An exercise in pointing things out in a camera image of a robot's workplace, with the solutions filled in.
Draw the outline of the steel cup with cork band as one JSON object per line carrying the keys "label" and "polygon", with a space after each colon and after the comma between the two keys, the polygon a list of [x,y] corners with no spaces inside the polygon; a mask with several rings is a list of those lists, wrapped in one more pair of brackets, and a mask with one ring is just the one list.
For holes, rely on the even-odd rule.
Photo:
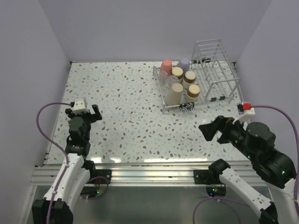
{"label": "steel cup with cork band", "polygon": [[185,88],[185,89],[188,89],[190,85],[192,85],[195,80],[196,80],[196,74],[194,73],[194,71],[187,71],[184,75],[184,79],[182,81],[182,86]]}

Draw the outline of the pink plastic cup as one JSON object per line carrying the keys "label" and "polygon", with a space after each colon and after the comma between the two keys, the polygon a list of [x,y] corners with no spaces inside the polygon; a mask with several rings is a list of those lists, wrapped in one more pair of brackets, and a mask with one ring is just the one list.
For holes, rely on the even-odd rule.
{"label": "pink plastic cup", "polygon": [[172,75],[172,61],[170,59],[164,59],[159,71],[166,71],[168,76]]}

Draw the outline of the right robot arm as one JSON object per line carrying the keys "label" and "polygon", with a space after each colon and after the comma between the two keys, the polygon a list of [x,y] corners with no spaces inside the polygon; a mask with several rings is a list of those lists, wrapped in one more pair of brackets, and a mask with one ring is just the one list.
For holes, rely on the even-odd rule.
{"label": "right robot arm", "polygon": [[218,116],[213,122],[199,125],[206,141],[217,132],[220,144],[230,143],[247,157],[256,174],[266,183],[268,199],[246,181],[223,159],[208,167],[206,184],[228,185],[259,218],[261,224],[297,224],[298,193],[295,191],[297,172],[293,161],[275,149],[276,136],[266,124],[252,122],[244,127],[240,121]]}

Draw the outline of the large clear glass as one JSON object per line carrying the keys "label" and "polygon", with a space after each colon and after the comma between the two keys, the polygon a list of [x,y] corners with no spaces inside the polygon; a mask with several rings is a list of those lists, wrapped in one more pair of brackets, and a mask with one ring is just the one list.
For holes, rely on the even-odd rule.
{"label": "large clear glass", "polygon": [[167,77],[166,81],[165,81],[165,88],[169,89],[172,87],[173,84],[178,82],[178,77],[174,76],[174,75],[170,75]]}

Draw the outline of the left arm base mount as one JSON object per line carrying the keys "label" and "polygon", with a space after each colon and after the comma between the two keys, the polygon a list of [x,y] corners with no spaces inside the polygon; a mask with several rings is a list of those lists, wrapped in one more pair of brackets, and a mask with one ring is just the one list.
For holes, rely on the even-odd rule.
{"label": "left arm base mount", "polygon": [[112,170],[99,169],[96,170],[95,176],[91,177],[80,193],[80,197],[85,200],[93,200],[102,198],[108,191],[111,183]]}

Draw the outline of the lavender plastic cup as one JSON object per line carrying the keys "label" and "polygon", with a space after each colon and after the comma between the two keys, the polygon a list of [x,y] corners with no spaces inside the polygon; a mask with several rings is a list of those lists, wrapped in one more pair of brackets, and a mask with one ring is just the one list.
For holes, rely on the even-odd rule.
{"label": "lavender plastic cup", "polygon": [[190,59],[182,58],[178,62],[178,67],[180,67],[183,70],[183,74],[185,74],[190,68]]}

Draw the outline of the small clear glass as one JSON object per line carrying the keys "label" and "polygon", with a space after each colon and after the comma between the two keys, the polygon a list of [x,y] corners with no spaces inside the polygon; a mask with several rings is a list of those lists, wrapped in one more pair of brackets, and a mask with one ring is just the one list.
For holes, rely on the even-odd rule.
{"label": "small clear glass", "polygon": [[168,78],[168,73],[166,71],[159,71],[158,78],[161,83],[164,83],[166,81],[166,79]]}

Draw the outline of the beige plastic cup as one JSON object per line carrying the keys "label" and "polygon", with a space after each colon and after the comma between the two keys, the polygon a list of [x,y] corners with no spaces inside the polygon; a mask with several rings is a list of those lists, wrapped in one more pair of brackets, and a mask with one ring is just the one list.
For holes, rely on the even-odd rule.
{"label": "beige plastic cup", "polygon": [[167,105],[179,105],[183,94],[183,86],[180,83],[174,83],[166,95],[165,102]]}

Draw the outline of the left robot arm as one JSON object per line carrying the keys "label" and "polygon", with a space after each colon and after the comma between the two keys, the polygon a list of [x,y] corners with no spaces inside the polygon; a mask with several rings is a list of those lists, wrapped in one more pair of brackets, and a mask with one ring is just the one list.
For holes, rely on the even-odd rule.
{"label": "left robot arm", "polygon": [[94,112],[91,113],[84,101],[71,102],[68,106],[65,110],[70,119],[66,147],[50,141],[62,151],[64,161],[48,192],[32,204],[35,224],[73,223],[73,208],[85,184],[97,178],[95,164],[87,160],[87,156],[91,147],[91,124],[102,120],[99,107],[92,105]]}

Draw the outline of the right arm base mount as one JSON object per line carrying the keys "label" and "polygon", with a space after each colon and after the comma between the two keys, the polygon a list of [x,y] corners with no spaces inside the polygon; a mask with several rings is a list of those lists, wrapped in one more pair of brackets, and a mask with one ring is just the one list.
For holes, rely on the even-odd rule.
{"label": "right arm base mount", "polygon": [[193,179],[196,185],[204,185],[209,197],[225,196],[227,186],[222,183],[219,177],[208,169],[193,170]]}

